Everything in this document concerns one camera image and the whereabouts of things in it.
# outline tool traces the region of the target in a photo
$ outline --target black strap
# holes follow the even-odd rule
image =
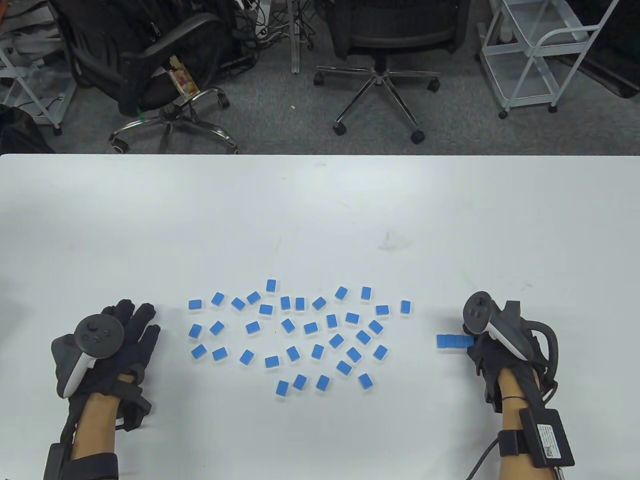
[[[498,432],[500,456],[508,457],[531,453],[524,430],[500,430]]]
[[[62,466],[60,480],[118,480],[118,457],[98,453],[68,461]]]

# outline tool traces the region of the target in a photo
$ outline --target chrome chair base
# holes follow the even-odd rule
[[[160,144],[158,145],[157,152],[164,154],[169,149],[171,143],[171,136],[173,135],[174,128],[191,129],[195,132],[204,133],[207,135],[213,135],[214,139],[222,141],[226,148],[227,153],[234,155],[238,153],[238,146],[231,135],[227,133],[222,127],[209,122],[204,122],[198,118],[198,114],[193,108],[193,104],[202,97],[210,93],[215,93],[218,97],[218,104],[220,108],[227,109],[229,107],[229,101],[225,92],[219,88],[209,88],[203,90],[198,95],[193,97],[188,102],[182,105],[176,105],[174,103],[162,107],[158,115],[149,118],[139,118],[133,122],[129,122],[123,125],[121,128],[115,130],[109,137],[109,143],[113,149],[119,153],[124,154],[129,151],[129,145],[122,139],[118,138],[118,135],[125,130],[130,130],[135,127],[150,126],[150,125],[162,125],[163,132],[160,137]]]

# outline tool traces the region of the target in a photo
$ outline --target vr controller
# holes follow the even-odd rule
[[[56,360],[56,391],[61,398],[75,393],[87,369],[95,361],[115,354],[124,340],[124,328],[116,318],[106,314],[83,319],[73,335],[59,337],[51,343]]]

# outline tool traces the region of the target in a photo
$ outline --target glove finger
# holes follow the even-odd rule
[[[124,342],[126,344],[137,342],[140,335],[145,331],[145,327],[156,316],[156,309],[150,303],[140,305],[136,313],[133,314],[131,320],[124,330]]]

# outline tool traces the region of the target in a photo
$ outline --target wrist strap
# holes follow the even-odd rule
[[[66,462],[60,480],[118,480],[118,457],[98,453]]]

